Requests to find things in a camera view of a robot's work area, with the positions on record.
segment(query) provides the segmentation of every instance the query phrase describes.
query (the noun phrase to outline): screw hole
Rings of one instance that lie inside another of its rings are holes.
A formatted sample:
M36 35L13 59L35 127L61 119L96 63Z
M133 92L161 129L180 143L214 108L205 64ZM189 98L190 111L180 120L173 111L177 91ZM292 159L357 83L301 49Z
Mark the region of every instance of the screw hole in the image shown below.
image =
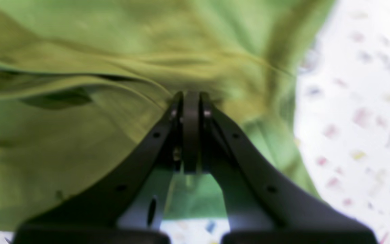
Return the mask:
M126 189L127 189L127 185L126 184L119 184L118 186L115 187L116 191L124 191Z
M150 202L150 207L148 208L148 216L147 216L147 226L150 227L153 223L154 214L156 212L156 197L153 197Z
M267 187L266 187L266 190L269 192L269 193L277 193L277 188L276 187L274 187L274 186L272 186L272 185L268 185Z

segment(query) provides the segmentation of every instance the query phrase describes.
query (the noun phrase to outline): wrinkled fabric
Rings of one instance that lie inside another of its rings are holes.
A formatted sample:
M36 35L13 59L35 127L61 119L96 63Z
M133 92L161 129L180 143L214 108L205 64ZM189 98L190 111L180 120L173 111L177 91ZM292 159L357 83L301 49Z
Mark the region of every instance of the wrinkled fabric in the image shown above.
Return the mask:
M122 162L178 91L210 93L319 197L294 145L297 65L333 0L0 0L0 230ZM224 217L211 176L175 176L166 218Z

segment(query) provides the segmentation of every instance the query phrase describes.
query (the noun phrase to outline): clamp jaw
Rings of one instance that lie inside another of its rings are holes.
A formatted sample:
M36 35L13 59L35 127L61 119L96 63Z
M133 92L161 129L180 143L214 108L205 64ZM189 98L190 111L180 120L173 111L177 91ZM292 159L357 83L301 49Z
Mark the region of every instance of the clamp jaw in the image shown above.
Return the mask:
M169 244L159 232L172 176L210 173L222 189L223 244L376 244L372 231L277 171L207 93L175 95L135 150L83 193L21 225L14 244Z

